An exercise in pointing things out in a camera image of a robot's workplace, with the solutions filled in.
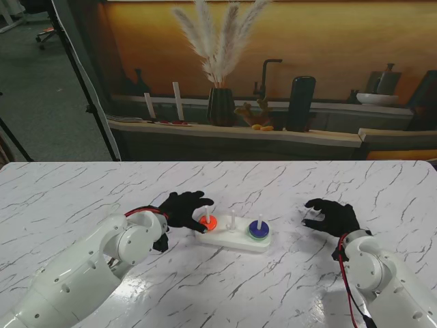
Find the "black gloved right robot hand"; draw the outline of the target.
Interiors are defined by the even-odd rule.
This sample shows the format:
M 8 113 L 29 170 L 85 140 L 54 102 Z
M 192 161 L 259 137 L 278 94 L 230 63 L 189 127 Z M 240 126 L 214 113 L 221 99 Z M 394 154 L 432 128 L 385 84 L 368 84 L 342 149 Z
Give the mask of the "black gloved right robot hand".
M 324 216 L 321 221 L 303 219 L 302 224 L 308 228 L 334 237 L 342 237 L 344 234 L 360 230 L 356 214 L 350 204 L 341 205 L 338 202 L 316 198 L 309 200 L 305 207 L 319 211 Z

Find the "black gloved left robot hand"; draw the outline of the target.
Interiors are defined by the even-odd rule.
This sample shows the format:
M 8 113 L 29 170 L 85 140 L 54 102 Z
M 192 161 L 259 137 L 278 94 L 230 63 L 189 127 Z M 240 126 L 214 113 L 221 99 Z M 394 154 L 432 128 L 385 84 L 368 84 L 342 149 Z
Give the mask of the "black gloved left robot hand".
M 207 227 L 193 219 L 193 213 L 198 208 L 212 206 L 214 201 L 204 197 L 203 191 L 172 192 L 169 197 L 158 207 L 161 213 L 166 214 L 167 223 L 172 228 L 188 228 L 204 233 Z

